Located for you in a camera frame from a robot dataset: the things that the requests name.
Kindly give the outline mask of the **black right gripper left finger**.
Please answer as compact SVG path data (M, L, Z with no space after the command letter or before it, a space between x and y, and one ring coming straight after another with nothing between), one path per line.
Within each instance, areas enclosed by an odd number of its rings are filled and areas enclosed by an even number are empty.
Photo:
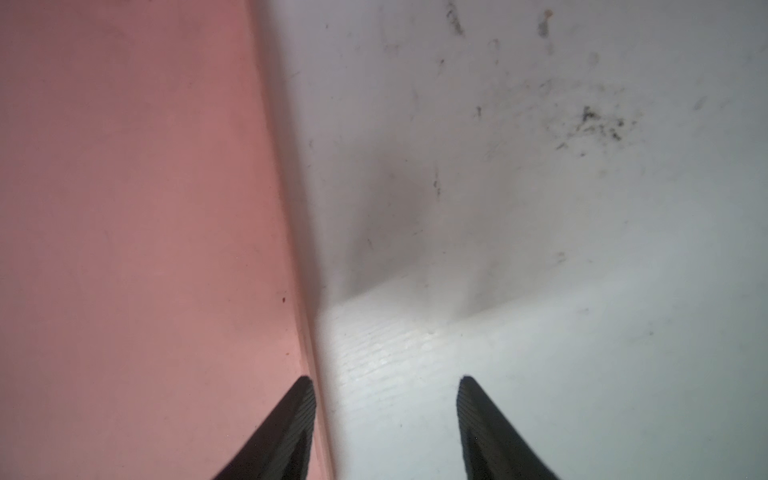
M305 480L316 408L311 378L299 377L215 480Z

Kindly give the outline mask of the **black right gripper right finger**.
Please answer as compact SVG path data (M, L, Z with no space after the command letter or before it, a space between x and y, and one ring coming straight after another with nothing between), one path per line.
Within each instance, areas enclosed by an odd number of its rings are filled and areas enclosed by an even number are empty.
M473 377L461 378L456 408L469 480L558 480Z

